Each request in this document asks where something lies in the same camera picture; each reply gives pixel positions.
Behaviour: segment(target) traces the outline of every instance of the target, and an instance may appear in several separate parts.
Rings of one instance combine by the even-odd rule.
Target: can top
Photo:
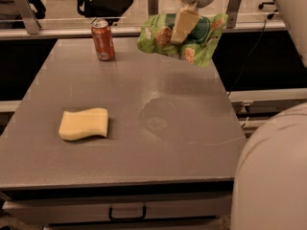
[[[93,27],[94,28],[104,28],[104,27],[107,27],[108,26],[108,23],[105,19],[96,19],[93,21]]]

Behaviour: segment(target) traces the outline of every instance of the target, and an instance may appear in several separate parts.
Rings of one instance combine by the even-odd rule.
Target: black cable
[[[262,28],[262,32],[261,32],[261,34],[260,34],[260,36],[259,36],[259,38],[258,38],[258,41],[255,43],[255,45],[254,45],[254,46],[252,47],[252,49],[249,51],[249,53],[248,53],[246,59],[244,60],[243,65],[242,65],[242,68],[241,68],[241,71],[240,71],[240,74],[239,74],[238,78],[236,79],[236,81],[232,84],[232,87],[230,88],[229,93],[228,93],[228,97],[230,96],[230,94],[232,93],[234,87],[237,85],[239,79],[241,78],[241,76],[242,76],[242,74],[243,74],[243,72],[244,72],[244,70],[245,70],[245,68],[246,68],[248,58],[250,58],[250,56],[252,55],[252,53],[254,52],[254,50],[257,48],[257,46],[258,46],[258,44],[259,44],[259,42],[260,42],[260,40],[261,40],[261,38],[262,38],[262,36],[263,36],[263,33],[264,33],[265,29],[266,29],[266,25],[267,25],[267,20],[265,20],[265,22],[264,22],[264,25],[263,25],[263,28]]]

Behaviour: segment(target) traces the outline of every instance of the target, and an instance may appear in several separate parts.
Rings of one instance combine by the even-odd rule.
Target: person
[[[12,0],[0,0],[0,29],[18,28],[19,11]]]

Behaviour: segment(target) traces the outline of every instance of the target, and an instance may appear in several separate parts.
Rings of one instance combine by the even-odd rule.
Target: gray tabletop
[[[200,68],[114,38],[61,39],[0,138],[0,189],[229,180],[244,133],[213,65]],[[64,110],[108,110],[107,138],[65,142]]]

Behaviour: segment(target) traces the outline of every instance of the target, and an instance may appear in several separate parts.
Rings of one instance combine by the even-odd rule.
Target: green chip bag
[[[178,55],[192,64],[207,66],[223,33],[227,15],[202,16],[181,45],[171,43],[175,19],[175,13],[168,13],[154,15],[146,20],[137,40],[139,50],[149,54]]]

